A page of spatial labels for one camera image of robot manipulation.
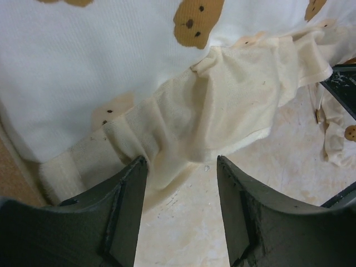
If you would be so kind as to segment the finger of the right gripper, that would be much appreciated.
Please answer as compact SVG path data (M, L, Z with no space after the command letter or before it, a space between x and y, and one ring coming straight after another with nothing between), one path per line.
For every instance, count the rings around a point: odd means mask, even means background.
M332 75L321 81L329 93L356 119L355 63L335 65Z

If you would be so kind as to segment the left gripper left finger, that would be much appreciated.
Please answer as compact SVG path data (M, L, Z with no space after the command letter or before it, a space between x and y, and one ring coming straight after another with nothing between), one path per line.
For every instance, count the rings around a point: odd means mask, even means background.
M146 180L140 156L57 206L1 197L1 265L133 266Z

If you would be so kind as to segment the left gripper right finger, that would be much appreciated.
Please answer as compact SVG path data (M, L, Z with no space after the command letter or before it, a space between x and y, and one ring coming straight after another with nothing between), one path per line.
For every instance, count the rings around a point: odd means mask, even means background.
M354 266L355 185L321 206L288 197L217 158L230 266Z

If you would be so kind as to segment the wooden pet bed frame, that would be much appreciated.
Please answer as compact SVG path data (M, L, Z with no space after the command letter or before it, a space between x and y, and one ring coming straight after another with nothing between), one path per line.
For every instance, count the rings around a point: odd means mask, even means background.
M1 195L38 207L50 204L38 176L38 167L20 157L1 127Z

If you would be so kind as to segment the bear print white cushion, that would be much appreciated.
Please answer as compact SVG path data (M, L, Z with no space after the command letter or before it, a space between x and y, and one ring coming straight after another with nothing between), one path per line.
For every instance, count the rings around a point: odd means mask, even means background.
M1 123L53 203L139 155L157 202L354 56L354 1L2 1Z

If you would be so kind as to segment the small bear print cloth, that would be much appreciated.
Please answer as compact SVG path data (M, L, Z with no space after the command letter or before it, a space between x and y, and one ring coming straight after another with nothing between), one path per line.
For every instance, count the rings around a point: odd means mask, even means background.
M339 167L355 168L355 119L326 90L317 98L315 115L325 129L325 159Z

